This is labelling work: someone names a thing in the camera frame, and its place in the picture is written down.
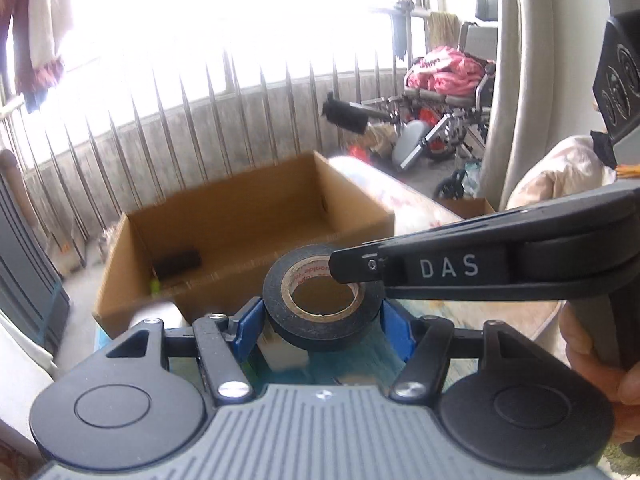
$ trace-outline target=gray wall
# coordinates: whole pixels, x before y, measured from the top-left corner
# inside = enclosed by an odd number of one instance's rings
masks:
[[[402,88],[403,76],[404,70],[398,69],[398,88]],[[377,96],[376,80],[373,72],[360,73],[360,86],[363,100]],[[320,112],[322,111],[322,102],[326,98],[327,92],[332,90],[332,87],[331,76],[316,77],[316,93]],[[341,99],[356,100],[356,81],[353,73],[339,76],[338,89]],[[293,81],[292,90],[301,152],[318,150],[326,156],[337,153],[337,129],[323,117],[319,118],[321,146],[318,142],[314,126],[314,109],[311,104],[312,97],[309,80]],[[394,94],[393,78],[390,70],[381,71],[380,73],[380,93],[383,96]],[[267,96],[271,109],[277,158],[295,156],[296,149],[286,86],[284,84],[269,85]],[[251,164],[245,148],[238,99],[232,94],[217,96],[216,99],[230,169],[232,173],[247,170],[251,167]],[[274,159],[268,135],[263,95],[260,88],[243,89],[242,104],[246,115],[250,147],[255,165],[273,164]],[[209,100],[204,99],[192,102],[190,107],[208,180],[213,181],[225,178],[227,175],[222,149]],[[186,187],[202,184],[203,179],[200,174],[184,108],[175,107],[166,110],[166,118],[175,148],[175,155]],[[172,164],[159,114],[143,118],[141,122],[152,165],[158,175],[158,182],[162,192],[165,196],[171,195],[180,190],[180,185]],[[120,126],[117,128],[117,134],[142,205],[151,205],[158,202],[161,197],[156,193],[136,125],[129,123]],[[95,139],[98,153],[104,163],[106,174],[113,187],[117,202],[125,212],[136,209],[136,201],[127,182],[111,132],[100,134]],[[115,222],[118,219],[118,213],[110,200],[89,142],[77,146],[76,153],[98,211],[107,224]],[[94,237],[101,234],[102,228],[82,187],[71,154],[69,152],[62,153],[56,157],[56,160],[79,217],[86,226],[89,235]],[[40,213],[47,228],[56,235],[58,240],[69,241],[68,234],[74,222],[72,209],[65,197],[52,161],[39,165],[39,168],[52,199],[53,207],[62,221],[62,226],[58,224],[50,210],[49,203],[44,196],[35,171],[31,171],[25,175],[25,181],[34,201],[34,206]]]

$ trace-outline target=white lettering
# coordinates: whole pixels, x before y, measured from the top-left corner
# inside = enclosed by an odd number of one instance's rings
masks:
[[[451,265],[451,262],[445,256],[442,262],[442,277],[444,278],[447,274],[451,274],[454,278],[458,277],[456,271],[453,269],[453,265]]]
[[[433,276],[433,266],[429,260],[420,260],[420,266],[422,267],[422,277],[430,278]]]
[[[465,254],[462,261],[465,263],[465,267],[470,270],[465,270],[465,276],[475,276],[478,273],[478,266],[473,262],[476,259],[475,254]]]

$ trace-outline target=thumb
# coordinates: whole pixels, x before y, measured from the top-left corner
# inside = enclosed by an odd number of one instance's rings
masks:
[[[618,397],[620,402],[628,406],[640,404],[640,362],[622,377]]]

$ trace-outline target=gray ridged panel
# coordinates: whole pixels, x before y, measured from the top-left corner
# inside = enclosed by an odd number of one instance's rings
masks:
[[[318,396],[318,392],[330,395]],[[91,478],[54,466],[39,478]],[[131,480],[606,479],[597,468],[552,475],[505,472],[461,452],[430,411],[401,406],[375,386],[272,384],[258,400],[218,410],[201,439]],[[116,478],[101,474],[100,478]]]

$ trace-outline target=gray floor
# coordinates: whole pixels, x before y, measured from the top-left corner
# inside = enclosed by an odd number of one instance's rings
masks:
[[[406,173],[396,174],[398,180],[423,195],[431,196],[438,183],[454,170],[454,161],[433,162],[422,158]],[[71,309],[65,335],[55,362],[59,374],[64,374],[94,352],[95,329],[92,309],[102,281],[104,265],[95,245],[89,246],[87,268],[69,276],[64,283],[71,299]]]

